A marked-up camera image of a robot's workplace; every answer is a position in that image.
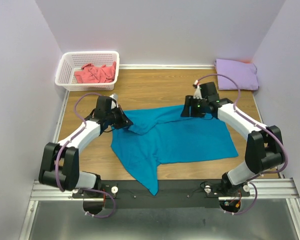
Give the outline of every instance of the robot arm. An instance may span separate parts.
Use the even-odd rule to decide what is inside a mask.
[[[212,114],[213,117],[229,124],[247,141],[245,161],[222,175],[220,191],[223,193],[236,191],[254,176],[284,163],[282,149],[272,137],[257,126],[273,133],[282,143],[281,131],[278,127],[266,126],[238,108],[234,109],[232,101],[227,98],[219,98],[214,82],[195,84],[194,86],[196,88],[194,95],[185,97],[181,116],[201,118],[206,113]]]
[[[116,94],[99,96],[95,109],[84,119],[85,123],[83,122],[65,139],[58,143],[49,142],[45,146],[39,172],[40,183],[57,187],[55,161],[58,152],[66,145],[61,153],[61,157],[64,158],[63,166],[59,166],[58,169],[62,188],[68,191],[81,188],[100,189],[101,178],[99,175],[79,171],[79,154],[108,126],[121,129],[133,124],[117,104],[117,98]]]

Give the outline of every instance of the black mounting plate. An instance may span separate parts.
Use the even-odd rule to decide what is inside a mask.
[[[219,197],[235,197],[237,193],[224,196],[222,193],[214,191],[213,188],[210,193],[206,193],[202,188],[206,185],[217,185],[220,182],[220,179],[159,180],[159,192],[155,196],[136,180],[103,180],[102,189],[115,198],[118,209],[220,208]],[[118,187],[116,194],[111,193],[113,186]],[[243,189],[241,193],[243,197],[249,196],[249,193]],[[86,191],[73,194],[73,197],[103,198],[102,194],[91,195]],[[107,209],[113,207],[109,197],[106,197],[104,207]]]

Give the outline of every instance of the screw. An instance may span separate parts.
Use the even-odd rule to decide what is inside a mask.
[[[250,187],[248,185],[244,185],[243,190],[248,193],[250,191]]]
[[[205,186],[204,191],[208,194],[211,193],[211,187],[210,186]]]
[[[118,192],[118,187],[117,186],[113,186],[112,188],[111,188],[111,192],[113,193],[113,194],[116,194],[117,192]]]

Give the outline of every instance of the cable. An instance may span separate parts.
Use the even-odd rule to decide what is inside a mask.
[[[199,185],[200,188],[201,188],[202,190],[205,190],[205,188],[206,188],[206,186],[202,186],[202,184],[205,184],[205,183],[209,184],[209,185],[208,185],[208,186],[209,186],[209,187],[208,187],[209,189],[212,188],[211,186],[212,186],[213,184],[209,183],[208,181],[203,181],[203,182],[200,183],[200,185]]]
[[[212,119],[214,119],[214,117],[213,116],[211,116],[210,118],[205,118],[205,117],[202,117],[201,119],[203,119],[203,120],[212,120]]]
[[[109,131],[103,131],[104,133],[111,133],[113,130],[115,130],[115,128],[109,130]]]
[[[230,77],[225,76],[223,74],[213,73],[213,74],[209,74],[209,75],[206,75],[206,76],[203,76],[203,77],[199,78],[197,80],[197,85],[200,83],[200,80],[205,79],[207,77],[211,77],[211,76],[224,77],[224,78],[230,80],[236,86],[236,88],[238,90],[238,97],[236,98],[236,100],[233,103],[233,110],[234,110],[234,112],[236,112],[238,115],[240,115],[243,119],[247,120],[249,123],[255,125],[257,128],[263,130],[269,136],[271,136],[275,140],[275,142],[279,145],[279,147],[281,148],[281,150],[282,150],[282,153],[283,153],[283,156],[284,156],[284,164],[283,164],[283,166],[280,169],[275,170],[275,171],[264,171],[264,172],[261,172],[261,173],[255,175],[255,176],[253,176],[252,178],[248,179],[248,181],[256,179],[260,174],[277,174],[277,173],[280,173],[283,170],[285,170],[286,167],[287,167],[287,165],[288,165],[288,161],[289,160],[288,160],[288,153],[287,153],[284,145],[281,143],[281,141],[272,132],[270,132],[268,129],[266,129],[265,127],[259,125],[257,122],[251,120],[250,118],[246,117],[244,114],[241,113],[240,110],[237,109],[237,103],[238,103],[238,101],[239,101],[239,99],[241,97],[241,91],[240,91],[240,88],[239,88],[238,84],[234,80],[232,80]]]
[[[242,194],[241,194],[240,189],[239,189],[238,191],[239,191],[239,195],[240,195],[240,198],[239,198],[239,204],[241,204]]]
[[[256,201],[257,201],[257,198],[258,198],[258,190],[257,190],[257,187],[254,183],[252,182],[248,182],[249,184],[251,184],[254,188],[254,191],[255,191],[255,196],[254,196],[254,200],[253,202],[251,203],[250,206],[248,206],[245,210],[243,211],[238,211],[238,212],[230,212],[230,211],[226,211],[224,210],[225,213],[229,213],[229,214],[232,214],[232,215],[240,215],[240,214],[244,214],[246,212],[248,212],[255,204],[256,204]]]
[[[231,203],[233,203],[236,199],[237,199],[237,195],[236,196],[234,196],[234,198],[231,200],[231,202],[229,202],[229,205],[231,204]]]
[[[93,218],[97,218],[97,219],[105,219],[105,218],[108,218],[108,217],[110,217],[112,214],[115,213],[115,210],[116,210],[117,205],[116,205],[115,199],[111,196],[111,194],[107,193],[106,191],[100,191],[100,190],[89,189],[89,188],[83,188],[82,190],[107,195],[107,196],[109,196],[109,197],[111,198],[111,200],[112,200],[112,202],[113,202],[112,211],[111,211],[109,214],[107,214],[107,215],[98,216],[98,215],[94,215],[94,214],[92,214],[92,213],[90,213],[90,212],[88,212],[88,211],[85,212],[86,215],[92,216]]]
[[[83,132],[83,130],[86,128],[87,126],[87,122],[86,120],[77,112],[77,106],[79,104],[79,102],[85,98],[86,96],[89,96],[89,95],[98,95],[98,96],[101,96],[101,94],[99,93],[96,93],[96,92],[91,92],[91,93],[86,93],[85,95],[83,95],[82,97],[79,98],[79,100],[75,103],[74,105],[74,114],[82,120],[82,122],[84,123],[84,127],[82,127],[76,134],[74,134],[70,140],[66,141],[65,144],[60,148],[57,156],[56,156],[56,160],[55,160],[55,181],[56,181],[56,185],[58,186],[58,188],[60,189],[61,192],[64,192],[65,190],[63,189],[63,187],[61,186],[61,182],[60,182],[60,178],[59,178],[59,161],[60,161],[60,158],[61,158],[61,154],[63,152],[63,150],[66,148],[66,146],[73,140],[75,139],[80,133]],[[84,191],[89,191],[89,192],[95,192],[95,193],[99,193],[99,194],[103,194],[103,195],[107,195],[110,197],[110,199],[112,200],[113,202],[113,208],[112,208],[112,211],[107,214],[107,215],[104,215],[104,216],[97,216],[97,215],[94,215],[94,214],[91,214],[89,212],[86,212],[85,214],[86,215],[89,215],[89,216],[92,216],[93,218],[98,218],[98,219],[104,219],[104,218],[108,218],[110,217],[116,210],[116,201],[115,199],[111,196],[111,194],[107,193],[106,191],[100,191],[100,190],[96,190],[96,189],[89,189],[89,188],[84,188],[82,189]]]

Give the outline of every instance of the gray floor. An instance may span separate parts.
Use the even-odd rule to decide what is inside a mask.
[[[250,204],[244,200],[243,207]],[[31,240],[294,240],[285,199],[259,199],[243,215],[220,209],[119,209],[107,219],[84,215],[80,201],[42,201]]]

